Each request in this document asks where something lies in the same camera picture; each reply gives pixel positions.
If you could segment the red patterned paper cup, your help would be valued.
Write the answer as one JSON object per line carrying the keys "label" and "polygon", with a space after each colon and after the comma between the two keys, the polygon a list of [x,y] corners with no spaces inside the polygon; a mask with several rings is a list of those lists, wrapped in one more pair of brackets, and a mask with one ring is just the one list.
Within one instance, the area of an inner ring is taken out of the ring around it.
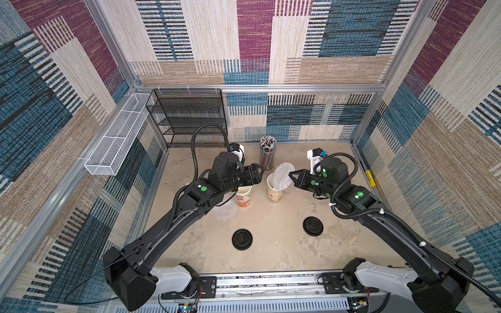
{"label": "red patterned paper cup", "polygon": [[252,186],[241,186],[235,195],[236,203],[242,208],[246,208],[250,204]]}

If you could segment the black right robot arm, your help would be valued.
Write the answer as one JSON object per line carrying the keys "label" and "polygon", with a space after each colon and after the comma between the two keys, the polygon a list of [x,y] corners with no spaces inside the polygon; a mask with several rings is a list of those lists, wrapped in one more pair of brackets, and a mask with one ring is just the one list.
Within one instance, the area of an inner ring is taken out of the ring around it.
{"label": "black right robot arm", "polygon": [[328,155],[322,151],[320,160],[310,170],[288,175],[295,187],[323,196],[340,219],[352,219],[369,228],[398,253],[417,273],[411,284],[411,298],[424,312],[453,312],[471,285],[497,305],[500,298],[473,278],[474,266],[464,258],[454,259],[437,249],[415,232],[371,191],[351,183],[358,166],[349,173],[340,160],[341,153]]}

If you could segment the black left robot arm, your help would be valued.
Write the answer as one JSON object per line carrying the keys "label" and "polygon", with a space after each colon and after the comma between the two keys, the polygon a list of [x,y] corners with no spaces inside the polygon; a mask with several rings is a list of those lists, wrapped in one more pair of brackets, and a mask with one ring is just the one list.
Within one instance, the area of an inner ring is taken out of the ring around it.
{"label": "black left robot arm", "polygon": [[243,148],[229,143],[226,134],[223,139],[225,151],[210,169],[194,172],[194,179],[176,192],[163,218],[121,250],[111,248],[104,254],[106,282],[129,312],[167,293],[196,303],[201,298],[200,276],[187,263],[167,269],[155,265],[189,226],[222,204],[226,194],[261,183],[264,169],[256,163],[246,165]]}

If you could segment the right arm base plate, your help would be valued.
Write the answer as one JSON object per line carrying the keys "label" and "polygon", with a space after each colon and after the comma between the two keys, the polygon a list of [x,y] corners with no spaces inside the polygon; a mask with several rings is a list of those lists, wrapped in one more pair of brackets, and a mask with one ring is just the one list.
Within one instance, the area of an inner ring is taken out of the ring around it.
{"label": "right arm base plate", "polygon": [[363,286],[355,274],[327,272],[317,277],[317,283],[324,287],[326,294],[378,293],[378,288]]}

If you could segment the black cup lid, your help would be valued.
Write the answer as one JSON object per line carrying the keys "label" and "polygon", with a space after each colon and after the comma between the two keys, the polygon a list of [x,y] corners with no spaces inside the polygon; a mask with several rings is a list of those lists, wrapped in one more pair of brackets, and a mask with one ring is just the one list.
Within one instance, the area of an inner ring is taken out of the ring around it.
{"label": "black cup lid", "polygon": [[318,237],[322,234],[324,225],[322,224],[322,221],[315,216],[308,216],[303,221],[303,230],[309,236]]}
{"label": "black cup lid", "polygon": [[232,236],[232,245],[237,250],[247,250],[253,243],[253,236],[247,229],[239,229]]}

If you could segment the translucent leak-proof paper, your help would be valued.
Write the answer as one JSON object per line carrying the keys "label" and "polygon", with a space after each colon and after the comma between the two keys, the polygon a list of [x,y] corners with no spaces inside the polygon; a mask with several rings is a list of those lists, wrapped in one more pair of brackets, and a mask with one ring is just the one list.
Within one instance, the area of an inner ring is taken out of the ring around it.
{"label": "translucent leak-proof paper", "polygon": [[219,220],[229,220],[236,216],[238,205],[235,200],[231,200],[223,206],[215,206],[212,211]]}
{"label": "translucent leak-proof paper", "polygon": [[295,170],[294,165],[289,162],[280,164],[273,173],[271,186],[278,191],[287,189],[293,183],[292,179],[289,177],[289,173]]}

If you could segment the beige patterned paper cup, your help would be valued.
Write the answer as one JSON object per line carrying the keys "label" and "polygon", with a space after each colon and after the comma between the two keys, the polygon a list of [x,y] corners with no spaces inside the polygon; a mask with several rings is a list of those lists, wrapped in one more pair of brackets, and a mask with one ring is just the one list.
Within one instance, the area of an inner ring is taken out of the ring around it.
{"label": "beige patterned paper cup", "polygon": [[278,203],[283,197],[283,191],[281,190],[276,190],[273,187],[273,178],[274,174],[270,173],[270,175],[267,177],[266,183],[267,183],[267,197],[268,200],[271,203]]}

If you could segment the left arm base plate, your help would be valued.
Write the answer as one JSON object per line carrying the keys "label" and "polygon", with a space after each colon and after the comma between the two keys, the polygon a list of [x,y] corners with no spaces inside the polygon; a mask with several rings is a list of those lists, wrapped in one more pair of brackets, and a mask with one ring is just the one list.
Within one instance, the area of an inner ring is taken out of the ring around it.
{"label": "left arm base plate", "polygon": [[163,293],[161,300],[195,300],[200,296],[201,299],[214,299],[216,296],[217,277],[200,276],[193,279],[183,292]]}

